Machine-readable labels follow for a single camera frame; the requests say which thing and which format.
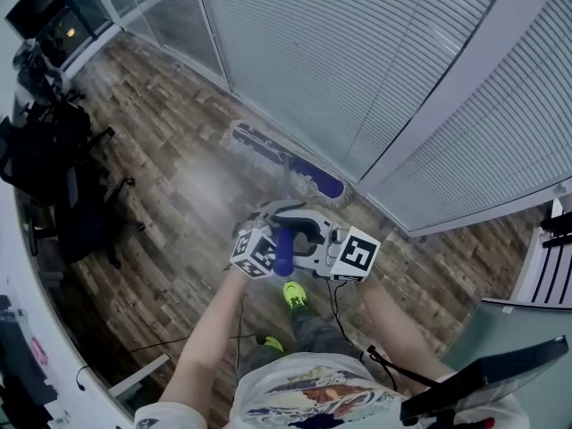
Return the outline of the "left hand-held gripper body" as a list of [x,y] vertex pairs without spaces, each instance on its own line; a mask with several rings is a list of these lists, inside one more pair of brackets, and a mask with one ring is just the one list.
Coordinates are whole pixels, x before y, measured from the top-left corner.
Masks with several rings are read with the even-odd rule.
[[273,231],[260,211],[235,225],[232,237],[236,240],[230,263],[251,279],[273,276],[276,245]]

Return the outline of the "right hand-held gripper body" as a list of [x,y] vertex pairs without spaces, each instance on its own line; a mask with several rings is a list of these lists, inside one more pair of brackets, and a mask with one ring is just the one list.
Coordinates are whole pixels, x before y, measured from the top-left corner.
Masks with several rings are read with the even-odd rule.
[[338,282],[363,282],[370,274],[381,243],[351,226],[334,225],[318,253],[314,274]]

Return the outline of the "blue mop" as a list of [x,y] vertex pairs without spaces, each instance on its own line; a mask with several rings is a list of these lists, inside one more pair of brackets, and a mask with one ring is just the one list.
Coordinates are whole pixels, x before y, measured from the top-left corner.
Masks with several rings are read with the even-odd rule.
[[[286,193],[277,200],[265,201],[261,206],[284,199],[295,199],[305,203],[310,199],[323,206],[340,206],[346,200],[346,187],[342,181],[251,124],[236,121],[231,126],[226,143],[238,155],[248,156],[256,168],[282,176],[282,187]],[[291,211],[315,210],[308,208],[306,204],[301,209]],[[333,220],[327,219],[331,222],[331,228],[338,225]],[[267,218],[267,223],[272,228],[276,245],[273,262],[273,275],[276,276],[292,275],[297,270],[293,265],[293,256],[319,253],[327,239],[326,236],[325,240],[307,240],[303,234],[294,238],[289,230],[273,223],[271,216]]]

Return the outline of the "person's left forearm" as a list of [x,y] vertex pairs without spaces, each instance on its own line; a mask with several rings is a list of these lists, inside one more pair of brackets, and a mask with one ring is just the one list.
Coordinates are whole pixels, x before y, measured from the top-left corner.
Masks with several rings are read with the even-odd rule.
[[161,402],[180,403],[206,414],[217,369],[231,339],[231,330],[248,277],[230,270],[220,289],[187,339]]

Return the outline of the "person's right forearm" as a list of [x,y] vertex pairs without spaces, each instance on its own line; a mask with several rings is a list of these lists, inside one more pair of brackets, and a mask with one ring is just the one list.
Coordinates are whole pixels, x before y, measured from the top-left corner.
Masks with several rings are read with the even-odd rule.
[[374,276],[359,283],[357,293],[374,325],[375,338],[395,366],[433,381],[453,373],[434,355],[415,323]]

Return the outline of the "dark camouflage trousers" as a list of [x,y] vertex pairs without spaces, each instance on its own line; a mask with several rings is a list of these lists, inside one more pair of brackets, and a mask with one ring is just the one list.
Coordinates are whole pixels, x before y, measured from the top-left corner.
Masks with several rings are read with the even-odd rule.
[[[346,341],[341,331],[326,323],[310,307],[295,306],[290,311],[290,327],[296,341],[296,353],[333,353],[360,361],[361,353]],[[275,347],[257,344],[240,361],[239,378],[286,355]]]

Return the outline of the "white printed t-shirt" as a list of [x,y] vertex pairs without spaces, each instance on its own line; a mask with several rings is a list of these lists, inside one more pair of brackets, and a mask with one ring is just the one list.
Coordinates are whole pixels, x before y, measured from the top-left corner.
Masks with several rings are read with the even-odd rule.
[[[425,429],[400,422],[406,398],[379,383],[353,357],[295,353],[245,374],[223,429]],[[492,429],[530,429],[527,414],[509,395],[460,412],[455,423],[494,419]],[[207,429],[181,403],[157,402],[137,410],[135,429]]]

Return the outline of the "wide white venetian blind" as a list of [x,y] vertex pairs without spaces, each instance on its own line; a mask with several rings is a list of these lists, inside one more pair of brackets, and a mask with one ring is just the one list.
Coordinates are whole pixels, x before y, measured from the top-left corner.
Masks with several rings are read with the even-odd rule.
[[206,0],[234,93],[352,181],[493,0]]

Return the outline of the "black office chair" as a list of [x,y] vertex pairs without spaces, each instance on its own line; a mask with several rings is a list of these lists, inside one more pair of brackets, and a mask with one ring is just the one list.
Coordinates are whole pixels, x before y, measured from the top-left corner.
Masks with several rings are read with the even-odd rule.
[[91,137],[90,118],[81,107],[65,105],[52,122],[28,118],[17,127],[0,121],[0,180],[52,206],[67,171],[115,131],[105,128]]
[[55,225],[39,228],[32,220],[28,222],[30,254],[34,257],[38,254],[40,240],[56,239],[67,264],[77,263],[102,250],[114,268],[121,268],[114,249],[114,241],[121,228],[146,229],[143,222],[124,217],[115,208],[123,187],[135,183],[134,178],[125,177],[107,194],[107,187],[100,183],[97,170],[88,165],[71,167],[58,186]]

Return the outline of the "narrow white venetian blind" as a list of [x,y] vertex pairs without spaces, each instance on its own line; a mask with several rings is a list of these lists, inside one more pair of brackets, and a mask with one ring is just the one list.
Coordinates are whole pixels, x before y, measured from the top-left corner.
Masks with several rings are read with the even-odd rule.
[[572,175],[572,0],[548,0],[484,84],[373,200],[408,231]]

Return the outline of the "long white desk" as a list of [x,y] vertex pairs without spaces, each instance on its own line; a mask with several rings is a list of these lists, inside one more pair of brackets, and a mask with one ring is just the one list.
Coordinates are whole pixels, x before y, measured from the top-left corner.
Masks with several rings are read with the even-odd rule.
[[57,429],[133,429],[133,417],[120,402],[140,381],[169,361],[162,354],[112,387],[95,375],[64,330],[30,258],[13,187],[0,181],[0,293],[24,312],[20,318],[27,343],[35,337],[48,355],[42,366],[56,400],[46,404]]

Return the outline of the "small pink item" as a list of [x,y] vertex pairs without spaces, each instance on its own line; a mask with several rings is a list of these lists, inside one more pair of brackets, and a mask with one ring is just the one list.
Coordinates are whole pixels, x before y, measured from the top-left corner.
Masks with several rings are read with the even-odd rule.
[[49,358],[46,352],[44,351],[41,343],[35,337],[33,337],[31,339],[30,346],[32,353],[35,359],[39,362],[39,364],[42,366],[47,366],[49,363]]

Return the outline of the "plastic-covered office chair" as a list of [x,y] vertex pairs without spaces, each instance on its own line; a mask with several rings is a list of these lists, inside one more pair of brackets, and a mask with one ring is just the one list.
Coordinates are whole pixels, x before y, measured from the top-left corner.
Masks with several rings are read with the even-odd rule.
[[25,39],[13,57],[17,82],[39,105],[83,100],[85,95],[73,88],[67,75],[53,66],[34,39]]

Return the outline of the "dark glass door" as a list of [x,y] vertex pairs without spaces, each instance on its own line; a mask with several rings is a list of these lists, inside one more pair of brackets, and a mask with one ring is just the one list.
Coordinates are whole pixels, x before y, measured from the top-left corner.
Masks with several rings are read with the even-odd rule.
[[21,38],[38,42],[49,62],[62,69],[112,25],[100,0],[18,0],[4,19]]

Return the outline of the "frosted glass wall panel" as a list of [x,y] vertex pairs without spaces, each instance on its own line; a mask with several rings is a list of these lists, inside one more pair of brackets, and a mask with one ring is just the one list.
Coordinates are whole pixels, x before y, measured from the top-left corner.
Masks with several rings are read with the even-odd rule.
[[229,91],[202,0],[100,0],[112,21]]

